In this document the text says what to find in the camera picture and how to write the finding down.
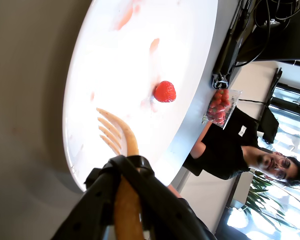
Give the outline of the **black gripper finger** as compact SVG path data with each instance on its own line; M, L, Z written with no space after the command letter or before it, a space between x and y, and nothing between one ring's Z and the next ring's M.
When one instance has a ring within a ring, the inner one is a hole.
M115 195L120 183L120 170L111 158L103 168L94 168L84 184L86 191L58 228L53 240L105 240L107 227L113 224Z
M169 189L156 179L142 156L133 159L141 163L138 170L125 156L116 166L122 174L114 203L114 228L119 240L142 240L140 220L144 216L157 240L214 240L215 236Z

